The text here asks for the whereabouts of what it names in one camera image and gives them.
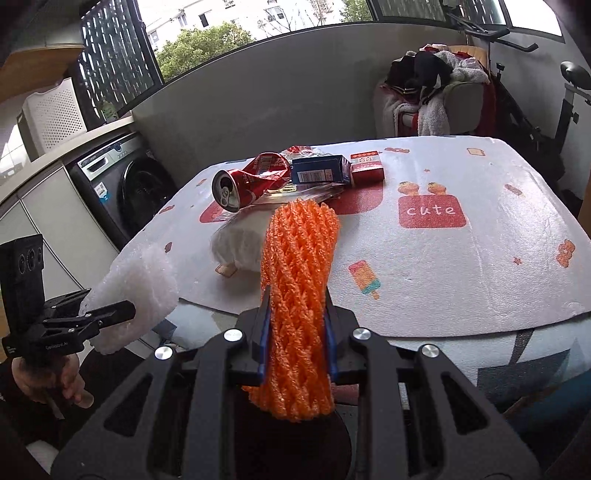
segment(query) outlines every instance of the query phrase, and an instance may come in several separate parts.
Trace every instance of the metal bolt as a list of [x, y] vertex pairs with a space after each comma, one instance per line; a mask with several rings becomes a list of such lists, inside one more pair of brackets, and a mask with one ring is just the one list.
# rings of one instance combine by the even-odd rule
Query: metal bolt
[[168, 360], [170, 357], [172, 357], [173, 355], [173, 349], [171, 349], [169, 346], [159, 346], [155, 351], [154, 351], [154, 356], [158, 359], [158, 360]]
[[371, 332], [367, 328], [356, 328], [353, 330], [353, 337], [357, 340], [367, 340], [371, 337]]
[[223, 337], [228, 342], [237, 342], [238, 340], [242, 339], [242, 332], [237, 328], [232, 328], [230, 330], [226, 330], [223, 334]]
[[429, 358], [435, 358], [439, 356], [439, 348], [437, 348], [435, 345], [423, 345], [423, 348], [421, 348], [421, 353]]

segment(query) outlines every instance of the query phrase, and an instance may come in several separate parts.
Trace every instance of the washing machine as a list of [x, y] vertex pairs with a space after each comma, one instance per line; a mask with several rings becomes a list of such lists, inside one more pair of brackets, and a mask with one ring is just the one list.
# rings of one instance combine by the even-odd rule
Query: washing machine
[[119, 250], [178, 191], [139, 133], [124, 135], [66, 168], [89, 210]]

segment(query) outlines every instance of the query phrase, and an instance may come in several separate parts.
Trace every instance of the white cabinet door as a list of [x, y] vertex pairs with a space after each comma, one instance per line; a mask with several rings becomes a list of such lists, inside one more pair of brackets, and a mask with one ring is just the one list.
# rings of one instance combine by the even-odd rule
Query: white cabinet door
[[[0, 219], [0, 245], [22, 236], [35, 235], [37, 230], [29, 220], [18, 202]], [[45, 298], [52, 299], [72, 291], [80, 290], [80, 287], [72, 280], [71, 276], [63, 269], [51, 251], [43, 245], [43, 289]]]
[[95, 287], [118, 252], [60, 168], [22, 197], [57, 258], [85, 288]]

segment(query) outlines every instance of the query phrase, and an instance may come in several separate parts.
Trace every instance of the orange sponge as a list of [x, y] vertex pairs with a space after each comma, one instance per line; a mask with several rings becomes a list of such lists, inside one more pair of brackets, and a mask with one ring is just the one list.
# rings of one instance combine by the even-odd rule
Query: orange sponge
[[269, 223], [261, 290], [271, 286], [271, 352], [265, 383], [244, 387], [279, 419], [300, 421], [335, 407], [324, 357], [324, 304], [339, 221], [331, 208], [292, 202]]

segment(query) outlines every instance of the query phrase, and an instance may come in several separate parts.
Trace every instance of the white building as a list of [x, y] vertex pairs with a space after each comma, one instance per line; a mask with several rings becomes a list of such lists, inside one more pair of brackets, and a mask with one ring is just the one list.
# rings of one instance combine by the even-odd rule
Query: white building
[[[145, 17], [142, 4], [139, 9]], [[182, 28], [208, 28], [229, 22], [251, 33], [255, 40], [289, 31], [341, 22], [342, 0], [177, 0], [166, 2], [161, 11], [151, 7], [144, 18], [146, 32], [154, 50], [166, 41], [176, 40]]]

